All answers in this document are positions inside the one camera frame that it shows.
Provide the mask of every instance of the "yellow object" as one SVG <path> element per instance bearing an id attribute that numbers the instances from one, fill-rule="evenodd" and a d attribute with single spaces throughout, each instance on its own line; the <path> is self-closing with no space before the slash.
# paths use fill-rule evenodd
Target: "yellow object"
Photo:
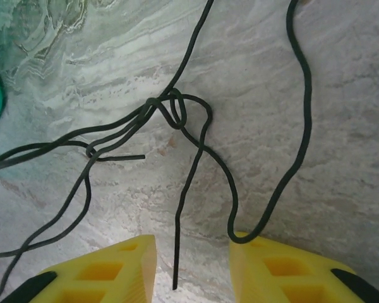
<path id="1" fill-rule="evenodd" d="M 333 268 L 354 273 L 342 263 L 262 237 L 230 243 L 236 303 L 362 303 Z"/>
<path id="2" fill-rule="evenodd" d="M 150 303 L 156 272 L 153 235 L 141 235 L 47 268 L 57 278 L 31 303 Z"/>

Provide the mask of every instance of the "black string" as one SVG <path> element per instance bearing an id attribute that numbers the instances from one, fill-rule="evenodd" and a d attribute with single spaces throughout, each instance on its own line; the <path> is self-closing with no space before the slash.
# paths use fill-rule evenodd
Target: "black string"
<path id="1" fill-rule="evenodd" d="M 294 34 L 293 29 L 293 18 L 294 18 L 294 12 L 296 9 L 296 5 L 298 3 L 298 0 L 292 0 L 288 12 L 287 12 L 287 18 L 286 18 L 286 27 L 287 27 L 287 34 L 289 37 L 289 41 L 291 43 L 292 49 L 302 67 L 303 74 L 304 74 L 304 83 L 305 83 L 305 91 L 304 91 L 304 131 L 303 131 L 303 137 L 302 142 L 299 147 L 299 151 L 297 154 L 297 157 L 291 166 L 291 168 L 286 172 L 284 177 L 280 180 L 278 186 L 275 188 L 272 197 L 270 198 L 270 201 L 268 202 L 267 208 L 264 211 L 261 220 L 258 222 L 257 226 L 254 228 L 254 230 L 248 234 L 245 237 L 237 237 L 234 234 L 234 220 L 236 218 L 236 213 L 238 210 L 238 193 L 236 189 L 236 185 L 233 179 L 233 176 L 229 170 L 229 168 L 226 166 L 224 161 L 219 157 L 217 153 L 215 153 L 210 147 L 205 145 L 205 137 L 207 133 L 207 129 L 209 125 L 212 122 L 212 108 L 209 106 L 206 101 L 202 100 L 199 97 L 193 96 L 193 95 L 187 95 L 187 94 L 181 94 L 177 89 L 174 88 L 174 85 L 176 84 L 177 80 L 183 73 L 189 58 L 191 56 L 192 50 L 194 48 L 196 38 L 202 28 L 202 25 L 204 24 L 208 13 L 210 11 L 210 8 L 212 7 L 214 0 L 207 1 L 207 4 L 203 10 L 202 16 L 200 20 L 198 21 L 193 34 L 191 36 L 191 39 L 189 41 L 189 46 L 186 50 L 186 53 L 184 55 L 183 61 L 181 62 L 176 74 L 174 75 L 171 82 L 168 84 L 166 89 L 162 92 L 160 97 L 158 98 L 149 98 L 144 105 L 134 110 L 132 113 L 128 114 L 126 117 L 110 123 L 105 124 L 103 126 L 94 126 L 89 128 L 82 128 L 77 129 L 75 131 L 72 131 L 68 134 L 65 134 L 64 136 L 60 137 L 56 141 L 53 141 L 52 143 L 35 143 L 31 145 L 25 145 L 18 148 L 15 148 L 13 150 L 10 150 L 0 156 L 0 169 L 10 167 L 13 165 L 16 165 L 18 163 L 26 162 L 29 160 L 32 160 L 34 158 L 37 158 L 41 155 L 44 155 L 46 153 L 49 153 L 53 149 L 60 147 L 60 146 L 80 146 L 84 147 L 86 149 L 86 155 L 89 158 L 88 163 L 86 164 L 85 168 L 81 172 L 79 178 L 75 182 L 74 186 L 72 187 L 72 190 L 70 191 L 68 197 L 66 198 L 66 201 L 64 202 L 63 206 L 57 213 L 57 215 L 47 224 L 39 228 L 36 232 L 34 232 L 23 244 L 19 249 L 8 251 L 8 252 L 0 252 L 0 258 L 1 257 L 8 257 L 8 256 L 14 256 L 14 259 L 6 269 L 3 278 L 0 283 L 0 296 L 2 292 L 4 291 L 6 282 L 8 280 L 9 274 L 15 267 L 18 260 L 21 258 L 21 255 L 25 251 L 30 251 L 32 249 L 36 249 L 38 247 L 42 247 L 45 245 L 52 244 L 63 237 L 65 237 L 67 234 L 69 234 L 83 219 L 83 217 L 86 215 L 91 201 L 91 187 L 90 187 L 90 179 L 89 179 L 89 173 L 92 165 L 95 162 L 105 162 L 105 161 L 124 161 L 124 160 L 139 160 L 144 159 L 144 155 L 133 155 L 133 156 L 118 156 L 118 157 L 101 157 L 101 155 L 111 152 L 115 150 L 116 148 L 119 148 L 120 146 L 123 146 L 125 142 L 127 142 L 143 125 L 147 123 L 147 121 L 153 116 L 154 112 L 158 109 L 162 115 L 164 116 L 164 119 L 170 125 L 170 127 L 174 129 L 179 129 L 184 136 L 192 142 L 197 148 L 198 151 L 196 153 L 196 156 L 194 158 L 193 164 L 191 166 L 191 169 L 189 171 L 187 180 L 184 184 L 183 190 L 181 191 L 180 199 L 179 199 L 179 205 L 176 212 L 175 217 L 175 223 L 176 223 L 176 233 L 175 233 L 175 243 L 174 243 L 174 273 L 173 273 L 173 289 L 177 288 L 177 281 L 178 281 L 178 268 L 179 268 L 179 246 L 180 246 L 180 231 L 181 231 L 181 224 L 180 224 L 180 216 L 181 212 L 184 207 L 184 202 L 186 198 L 186 194 L 191 186 L 191 182 L 193 180 L 193 177 L 195 175 L 198 163 L 200 161 L 200 158 L 202 156 L 203 152 L 208 153 L 216 162 L 217 164 L 222 168 L 224 174 L 227 177 L 227 181 L 229 183 L 229 187 L 232 192 L 232 210 L 229 215 L 228 223 L 227 223 L 227 233 L 229 234 L 229 237 L 232 241 L 243 244 L 247 243 L 249 241 L 252 241 L 255 239 L 261 231 L 264 229 L 266 224 L 269 221 L 269 218 L 275 208 L 275 205 L 277 204 L 280 195 L 282 194 L 284 188 L 286 187 L 287 183 L 291 180 L 291 178 L 294 176 L 294 174 L 298 171 L 300 166 L 302 165 L 302 162 L 304 160 L 304 156 L 306 155 L 307 147 L 310 140 L 310 134 L 311 134 L 311 72 L 308 66 L 308 63 L 306 61 L 306 58 L 304 57 L 301 48 L 296 40 L 296 36 Z M 162 102 L 165 101 L 170 102 L 170 108 L 171 108 L 171 114 L 167 110 L 167 108 L 162 104 Z M 192 102 L 196 102 L 200 104 L 207 113 L 207 120 L 205 121 L 200 139 L 199 141 L 195 139 L 195 137 L 188 132 L 188 130 L 185 128 L 186 121 L 187 121 L 187 113 L 186 113 L 186 107 L 184 100 L 189 100 Z M 101 131 L 109 131 L 113 129 L 117 129 L 123 127 L 122 129 L 116 131 L 115 133 L 106 136 L 105 138 L 102 138 L 100 140 L 95 140 L 90 144 L 73 140 L 76 136 L 81 136 L 83 134 L 87 133 L 94 133 L 94 132 L 101 132 Z M 111 140 L 118 139 L 119 140 L 107 147 L 101 148 L 98 151 L 95 150 L 95 147 L 97 145 L 101 145 L 104 143 L 108 143 Z M 20 156 L 14 157 L 18 153 L 24 153 Z M 64 214 L 64 212 L 67 210 L 68 206 L 71 203 L 71 200 L 73 199 L 77 189 L 80 187 L 81 183 L 84 181 L 85 187 L 86 187 L 86 200 L 84 207 L 81 211 L 81 213 L 78 215 L 77 219 L 63 232 L 58 234 L 57 236 L 40 241 L 38 243 L 31 244 L 31 242 L 41 233 L 43 233 L 45 230 L 53 226 Z"/>

